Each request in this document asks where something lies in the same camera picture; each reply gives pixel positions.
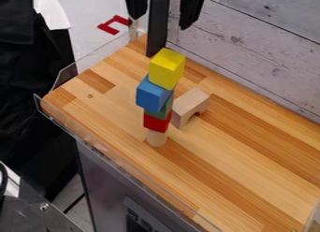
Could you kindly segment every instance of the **black cloth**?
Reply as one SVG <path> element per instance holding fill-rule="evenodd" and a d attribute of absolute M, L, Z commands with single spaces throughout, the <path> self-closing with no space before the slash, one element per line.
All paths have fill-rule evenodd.
<path fill-rule="evenodd" d="M 33 44 L 0 42 L 0 158 L 5 161 L 40 117 L 33 94 L 46 94 L 59 70 L 67 66 L 42 17 L 34 13 L 31 18 Z"/>
<path fill-rule="evenodd" d="M 0 0 L 0 160 L 50 199 L 76 172 L 76 149 L 33 94 L 47 94 L 73 62 L 67 30 L 50 31 L 32 0 Z"/>
<path fill-rule="evenodd" d="M 33 43 L 33 0 L 0 0 L 0 41 Z"/>

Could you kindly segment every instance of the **toy block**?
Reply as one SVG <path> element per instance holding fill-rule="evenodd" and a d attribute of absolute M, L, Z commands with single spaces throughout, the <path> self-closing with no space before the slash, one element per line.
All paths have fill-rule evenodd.
<path fill-rule="evenodd" d="M 149 82 L 147 76 L 137 88 L 136 104 L 150 112 L 159 112 L 171 94 L 172 91 Z"/>
<path fill-rule="evenodd" d="M 165 105 L 161 108 L 159 112 L 151 112 L 147 109 L 144 110 L 144 113 L 153 117 L 156 117 L 161 120 L 165 120 L 167 115 L 170 113 L 173 105 L 174 91 L 172 91 L 171 96 L 167 99 Z"/>
<path fill-rule="evenodd" d="M 162 49 L 150 61 L 149 80 L 167 90 L 172 90 L 183 76 L 185 56 Z"/>
<path fill-rule="evenodd" d="M 167 131 L 165 133 L 149 130 L 148 143 L 154 147 L 161 147 L 167 143 Z"/>
<path fill-rule="evenodd" d="M 165 133 L 171 121 L 171 117 L 172 117 L 172 111 L 167 115 L 165 120 L 161 120 L 156 117 L 144 114 L 143 126 L 153 131 Z"/>
<path fill-rule="evenodd" d="M 206 111 L 209 103 L 210 97 L 207 94 L 198 88 L 191 89 L 174 100 L 171 123 L 181 128 L 195 113 Z"/>

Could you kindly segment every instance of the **wooden arch block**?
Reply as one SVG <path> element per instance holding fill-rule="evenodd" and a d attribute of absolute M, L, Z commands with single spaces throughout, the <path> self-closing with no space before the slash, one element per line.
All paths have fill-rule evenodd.
<path fill-rule="evenodd" d="M 172 121 L 177 128 L 184 126 L 197 112 L 207 110 L 210 97 L 198 88 L 194 88 L 174 100 L 172 108 Z"/>

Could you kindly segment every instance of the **cable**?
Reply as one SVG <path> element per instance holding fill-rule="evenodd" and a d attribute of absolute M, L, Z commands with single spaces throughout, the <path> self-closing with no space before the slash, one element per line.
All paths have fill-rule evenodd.
<path fill-rule="evenodd" d="M 2 163 L 0 163 L 0 171 L 2 174 L 2 181 L 0 184 L 0 202 L 1 202 L 5 196 L 5 191 L 7 189 L 7 179 L 8 179 L 7 169 Z"/>

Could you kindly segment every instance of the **white wall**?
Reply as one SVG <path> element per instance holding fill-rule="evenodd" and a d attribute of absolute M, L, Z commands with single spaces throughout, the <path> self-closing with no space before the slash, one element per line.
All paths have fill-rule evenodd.
<path fill-rule="evenodd" d="M 320 122 L 320 0 L 205 0 L 184 31 L 178 4 L 169 47 Z"/>

